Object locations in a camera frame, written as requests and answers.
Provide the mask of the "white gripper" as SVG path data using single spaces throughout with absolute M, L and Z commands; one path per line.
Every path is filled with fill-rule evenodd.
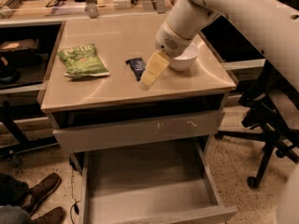
M 143 72 L 138 86 L 143 91 L 148 91 L 157 81 L 159 76 L 170 64 L 170 58 L 180 56 L 191 44 L 195 31 L 178 23 L 164 22 L 156 35 L 155 47 L 159 51 L 152 53 Z

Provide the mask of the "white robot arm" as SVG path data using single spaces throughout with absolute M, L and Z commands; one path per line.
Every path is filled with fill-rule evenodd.
M 140 86 L 149 89 L 171 63 L 191 44 L 195 35 L 223 16 L 260 53 L 266 63 L 253 87 L 239 103 L 249 112 L 243 125 L 261 133 L 220 131 L 224 136 L 264 142 L 258 174 L 248 178 L 257 189 L 272 154 L 298 157 L 299 27 L 298 11 L 277 0 L 177 0 L 156 35 L 156 51 L 149 58 Z

